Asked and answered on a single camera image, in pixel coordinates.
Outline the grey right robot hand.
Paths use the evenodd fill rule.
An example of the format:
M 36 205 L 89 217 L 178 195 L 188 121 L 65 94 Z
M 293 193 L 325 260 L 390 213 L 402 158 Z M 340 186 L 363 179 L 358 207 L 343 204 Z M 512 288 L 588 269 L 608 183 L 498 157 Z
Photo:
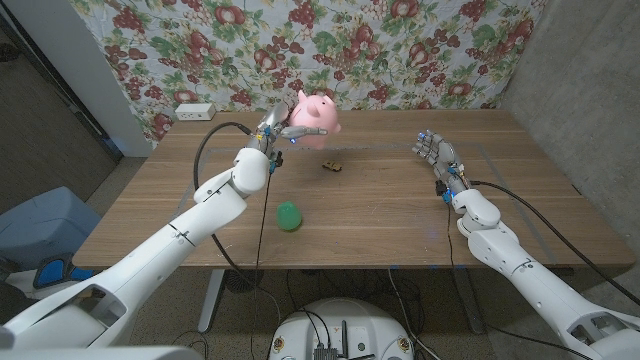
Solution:
M 453 198 L 470 188 L 464 175 L 464 165 L 450 142 L 430 130 L 418 134 L 412 151 L 433 167 L 435 191 L 450 204 Z

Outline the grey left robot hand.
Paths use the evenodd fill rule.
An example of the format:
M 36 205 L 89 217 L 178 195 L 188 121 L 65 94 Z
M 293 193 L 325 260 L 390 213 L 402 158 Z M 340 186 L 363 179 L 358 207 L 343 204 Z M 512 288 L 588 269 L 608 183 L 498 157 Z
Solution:
M 288 106 L 280 102 L 264 115 L 256 131 L 250 134 L 251 140 L 248 146 L 267 156 L 270 163 L 270 173 L 273 173 L 283 163 L 281 153 L 274 150 L 274 143 L 279 137 L 295 140 L 305 136 L 325 136 L 328 134 L 326 129 L 318 127 L 290 126 L 288 124 L 289 117 Z

